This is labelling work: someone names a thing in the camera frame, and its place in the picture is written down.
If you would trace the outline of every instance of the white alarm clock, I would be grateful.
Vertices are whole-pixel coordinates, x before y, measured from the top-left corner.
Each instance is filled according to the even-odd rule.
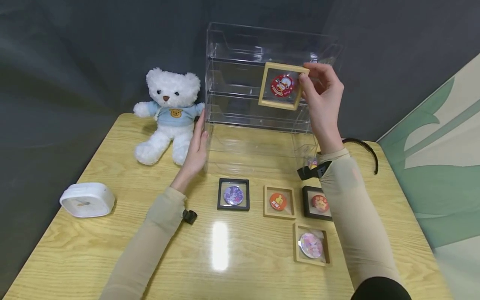
[[[103,183],[77,183],[63,192],[60,204],[67,212],[79,218],[104,216],[112,211],[115,196]]]

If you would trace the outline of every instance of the red badge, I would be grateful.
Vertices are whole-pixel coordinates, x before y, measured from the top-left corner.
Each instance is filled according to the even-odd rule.
[[[295,81],[288,74],[282,74],[275,77],[270,84],[272,93],[277,97],[286,97],[290,95],[295,87]]]
[[[315,195],[312,198],[312,206],[318,209],[319,212],[324,213],[330,209],[327,198],[322,195]]]
[[[284,210],[287,206],[287,199],[279,192],[270,196],[270,205],[276,210]]]

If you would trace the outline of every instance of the black frame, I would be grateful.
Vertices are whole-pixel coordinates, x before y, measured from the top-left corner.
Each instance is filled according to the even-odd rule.
[[[245,191],[245,201],[246,206],[224,206],[220,205],[221,201],[223,200],[222,198],[222,183],[241,183],[245,184],[247,187],[247,190]],[[249,211],[250,210],[250,182],[248,179],[231,179],[231,178],[220,178],[218,182],[218,201],[216,204],[216,208],[218,210],[224,209],[224,210],[242,210],[242,211]]]
[[[321,192],[321,193],[325,194],[323,189],[321,189],[321,188],[317,188],[317,187],[309,186],[309,185],[304,186],[301,189],[303,215],[307,218],[320,219],[320,220],[325,220],[325,221],[333,221],[333,218],[331,216],[324,216],[324,215],[317,215],[317,214],[311,214],[310,213],[310,199],[308,199],[308,191]]]

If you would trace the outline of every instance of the bear's light blue shirt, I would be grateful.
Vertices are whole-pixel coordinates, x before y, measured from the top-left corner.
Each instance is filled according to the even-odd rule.
[[[157,114],[157,123],[166,126],[188,126],[193,124],[196,116],[200,116],[204,104],[194,104],[186,108],[161,108],[155,101],[147,102],[150,116]]]

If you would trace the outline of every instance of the arm sleeve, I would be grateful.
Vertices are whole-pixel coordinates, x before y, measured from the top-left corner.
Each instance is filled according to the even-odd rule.
[[[200,116],[204,107],[205,107],[205,103],[203,103],[203,102],[195,104],[197,116]]]
[[[148,107],[148,113],[150,116],[153,116],[156,114],[156,111],[159,109],[159,105],[155,101],[149,101],[147,102],[147,107]]]
[[[400,282],[392,248],[380,217],[365,189],[360,169],[347,149],[318,157],[331,160],[320,179],[356,290],[371,277]]]
[[[186,197],[168,187],[154,201],[145,221],[120,256],[101,300],[139,300],[162,254],[177,231]]]

